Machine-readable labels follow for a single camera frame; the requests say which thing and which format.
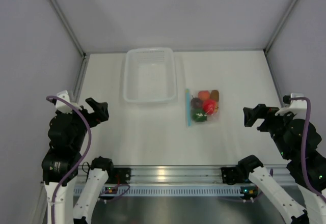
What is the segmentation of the fake dark red plum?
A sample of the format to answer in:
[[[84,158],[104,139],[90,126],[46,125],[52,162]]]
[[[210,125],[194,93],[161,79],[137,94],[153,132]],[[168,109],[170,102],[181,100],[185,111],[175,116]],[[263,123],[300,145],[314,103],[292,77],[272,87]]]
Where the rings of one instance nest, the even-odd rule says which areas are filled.
[[[201,108],[202,103],[203,103],[203,101],[198,97],[194,97],[191,99],[191,107],[192,108]]]

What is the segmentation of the fake orange peach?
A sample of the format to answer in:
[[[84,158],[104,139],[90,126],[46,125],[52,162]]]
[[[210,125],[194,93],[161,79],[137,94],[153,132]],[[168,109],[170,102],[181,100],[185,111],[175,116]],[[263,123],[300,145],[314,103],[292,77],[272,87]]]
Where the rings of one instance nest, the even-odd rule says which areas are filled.
[[[205,101],[210,98],[210,92],[208,90],[201,90],[198,92],[198,98]]]

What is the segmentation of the fake red apple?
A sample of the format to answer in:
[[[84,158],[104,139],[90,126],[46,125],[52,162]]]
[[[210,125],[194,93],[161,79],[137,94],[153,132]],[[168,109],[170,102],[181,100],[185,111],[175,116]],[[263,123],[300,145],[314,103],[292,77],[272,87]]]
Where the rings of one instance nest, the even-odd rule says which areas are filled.
[[[207,99],[203,101],[202,109],[207,115],[214,115],[218,110],[218,103],[212,99]]]

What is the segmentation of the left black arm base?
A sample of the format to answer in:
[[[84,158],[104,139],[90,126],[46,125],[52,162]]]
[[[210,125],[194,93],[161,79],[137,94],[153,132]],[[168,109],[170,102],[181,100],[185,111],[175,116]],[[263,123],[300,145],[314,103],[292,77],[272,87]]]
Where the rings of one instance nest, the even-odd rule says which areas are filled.
[[[115,167],[108,171],[106,184],[121,185],[127,184],[131,178],[131,168]]]

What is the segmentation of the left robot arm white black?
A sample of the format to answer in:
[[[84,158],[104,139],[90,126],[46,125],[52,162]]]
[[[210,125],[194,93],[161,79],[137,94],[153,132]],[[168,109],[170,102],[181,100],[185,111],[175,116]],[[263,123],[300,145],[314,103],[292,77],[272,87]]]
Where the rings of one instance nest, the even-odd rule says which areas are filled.
[[[89,113],[84,107],[71,103],[66,95],[46,99],[56,106],[56,115],[49,123],[49,150],[41,164],[48,202],[47,222],[91,223],[104,184],[115,177],[112,160],[93,159],[77,202],[73,201],[74,189],[79,165],[91,146],[91,128],[109,119],[108,104],[88,98],[86,103],[93,109]]]

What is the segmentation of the clear zip top bag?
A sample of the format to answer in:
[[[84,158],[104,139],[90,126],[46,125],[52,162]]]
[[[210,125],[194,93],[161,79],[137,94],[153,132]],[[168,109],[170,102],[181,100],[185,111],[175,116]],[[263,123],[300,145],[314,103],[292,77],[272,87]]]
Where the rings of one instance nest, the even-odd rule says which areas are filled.
[[[185,90],[185,115],[188,127],[216,122],[219,110],[219,90]]]

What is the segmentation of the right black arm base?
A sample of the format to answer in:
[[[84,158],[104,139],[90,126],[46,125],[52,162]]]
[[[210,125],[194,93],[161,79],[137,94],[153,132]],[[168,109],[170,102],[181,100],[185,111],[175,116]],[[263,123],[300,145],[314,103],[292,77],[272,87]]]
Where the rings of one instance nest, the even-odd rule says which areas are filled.
[[[223,183],[228,185],[249,183],[243,171],[238,167],[222,167],[221,174]]]

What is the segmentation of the fake green lime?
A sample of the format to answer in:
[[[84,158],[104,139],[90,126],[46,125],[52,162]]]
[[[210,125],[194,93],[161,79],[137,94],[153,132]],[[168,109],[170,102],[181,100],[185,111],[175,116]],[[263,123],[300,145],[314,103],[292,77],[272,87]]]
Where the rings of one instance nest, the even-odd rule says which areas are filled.
[[[207,114],[201,108],[194,108],[191,110],[191,118],[196,123],[207,121]]]

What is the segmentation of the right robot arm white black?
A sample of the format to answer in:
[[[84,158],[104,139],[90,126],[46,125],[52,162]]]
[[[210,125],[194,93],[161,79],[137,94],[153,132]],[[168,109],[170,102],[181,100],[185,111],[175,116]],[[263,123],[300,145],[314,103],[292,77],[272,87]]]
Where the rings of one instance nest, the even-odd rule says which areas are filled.
[[[288,161],[286,168],[305,204],[296,202],[254,155],[238,162],[238,177],[255,184],[285,223],[325,223],[325,157],[316,150],[321,136],[308,119],[296,119],[292,111],[282,115],[278,111],[279,108],[265,104],[244,107],[244,126],[252,127],[258,119],[263,120],[257,130],[268,132],[281,157]]]

